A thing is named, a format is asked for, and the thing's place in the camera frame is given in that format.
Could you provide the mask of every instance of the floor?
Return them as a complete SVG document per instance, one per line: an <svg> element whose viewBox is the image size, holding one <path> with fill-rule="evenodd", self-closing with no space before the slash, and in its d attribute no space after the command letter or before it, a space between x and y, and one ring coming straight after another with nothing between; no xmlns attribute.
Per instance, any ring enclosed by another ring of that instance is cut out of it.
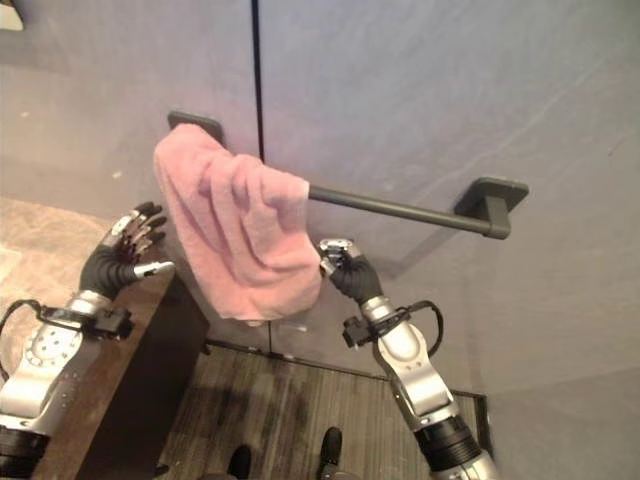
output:
<svg viewBox="0 0 640 480"><path fill-rule="evenodd" d="M474 429L474 402L458 398ZM312 479L322 436L343 431L341 466L367 480L428 478L383 380L212 347L202 355L161 462L163 480L222 472L251 446L254 479Z"/></svg>

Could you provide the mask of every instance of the gray wall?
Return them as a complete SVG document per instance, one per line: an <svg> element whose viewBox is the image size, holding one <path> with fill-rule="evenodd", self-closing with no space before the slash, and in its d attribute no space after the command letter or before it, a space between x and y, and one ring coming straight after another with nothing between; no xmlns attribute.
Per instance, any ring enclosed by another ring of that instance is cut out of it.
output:
<svg viewBox="0 0 640 480"><path fill-rule="evenodd" d="M27 30L0 32L3 195L106 217L159 199L151 152L176 107L257 153L248 0L18 5ZM267 163L437 209L482 175L531 186L504 242L315 203L310 234L357 239L397 304L443 308L434 363L490 395L506 478L635 477L640 4L264 0L261 32ZM214 336L266 347L193 291ZM342 343L353 313L325 288L274 347L379 372Z"/></svg>
<svg viewBox="0 0 640 480"><path fill-rule="evenodd" d="M531 186L504 242L316 204L310 229L441 305L434 363L490 395L506 478L635 478L640 4L270 0L262 25L267 163L441 209L478 176ZM274 344L373 369L352 313L327 290Z"/></svg>

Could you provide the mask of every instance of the towel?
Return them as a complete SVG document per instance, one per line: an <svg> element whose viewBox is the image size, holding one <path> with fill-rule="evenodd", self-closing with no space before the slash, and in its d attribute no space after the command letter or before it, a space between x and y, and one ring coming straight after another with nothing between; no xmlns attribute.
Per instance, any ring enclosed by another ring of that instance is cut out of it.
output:
<svg viewBox="0 0 640 480"><path fill-rule="evenodd" d="M315 303L320 257L306 232L307 181L234 156L190 124L158 144L154 165L187 260L220 316L275 320Z"/></svg>

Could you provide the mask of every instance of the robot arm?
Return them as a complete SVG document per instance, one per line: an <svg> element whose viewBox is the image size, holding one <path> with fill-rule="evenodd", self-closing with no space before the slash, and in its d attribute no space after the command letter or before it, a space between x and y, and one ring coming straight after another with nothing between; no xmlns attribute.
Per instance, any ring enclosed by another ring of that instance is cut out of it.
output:
<svg viewBox="0 0 640 480"><path fill-rule="evenodd" d="M433 478L497 480L493 461L474 440L453 395L431 365L424 336L408 321L411 308L393 307L374 268L351 241L328 239L319 247L321 268L358 303L364 319L345 321L345 340L349 346L373 343L374 358L390 380Z"/></svg>
<svg viewBox="0 0 640 480"><path fill-rule="evenodd" d="M30 476L74 399L82 376L98 357L100 341L124 339L133 328L131 314L111 308L118 292L149 275L173 268L171 262L138 264L141 255L164 237L157 228L166 218L151 202L122 217L87 259L78 292L64 308L20 300L6 318L27 305L43 323L25 343L10 377L2 370L0 390L0 474Z"/></svg>

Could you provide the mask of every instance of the shoe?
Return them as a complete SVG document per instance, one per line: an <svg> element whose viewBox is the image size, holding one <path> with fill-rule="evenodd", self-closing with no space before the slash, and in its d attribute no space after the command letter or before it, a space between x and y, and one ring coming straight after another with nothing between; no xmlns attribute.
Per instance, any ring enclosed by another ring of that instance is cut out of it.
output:
<svg viewBox="0 0 640 480"><path fill-rule="evenodd" d="M248 445L240 445L231 455L227 473L238 480L246 480L251 472L251 449Z"/></svg>
<svg viewBox="0 0 640 480"><path fill-rule="evenodd" d="M322 439L320 450L320 465L338 465L342 453L342 432L338 427L329 428Z"/></svg>

